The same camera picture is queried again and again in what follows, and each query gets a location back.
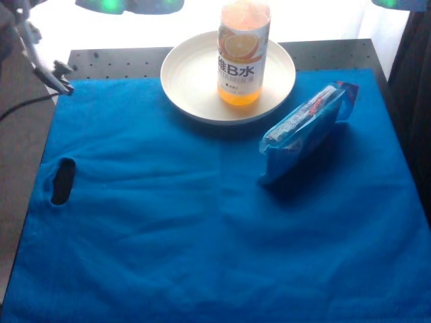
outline wire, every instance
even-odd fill
[[[16,106],[13,106],[9,109],[7,109],[1,116],[0,116],[0,122],[6,119],[7,116],[9,116],[11,113],[15,112],[16,110],[19,110],[20,108],[23,108],[24,106],[28,106],[29,104],[49,100],[55,96],[58,96],[59,93],[53,93],[48,96],[41,96],[40,98],[31,99],[28,101],[21,102],[20,104],[17,104]]]

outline white label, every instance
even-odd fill
[[[269,24],[256,30],[235,30],[221,24],[218,31],[218,84],[237,96],[262,86]]]

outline wet wipes package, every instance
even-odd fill
[[[266,156],[261,184],[270,184],[308,155],[335,124],[352,113],[359,87],[344,82],[328,84],[263,136],[259,151]]]

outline white plate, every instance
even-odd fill
[[[217,32],[190,38],[163,62],[163,90],[183,112],[211,124],[242,124],[265,116],[288,97],[296,78],[294,62],[279,44],[269,41],[261,97],[241,109],[225,103],[217,91],[217,39]]]

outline orange drink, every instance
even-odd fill
[[[271,14],[254,0],[236,0],[222,8],[218,31],[218,91],[226,102],[244,106],[262,92]]]

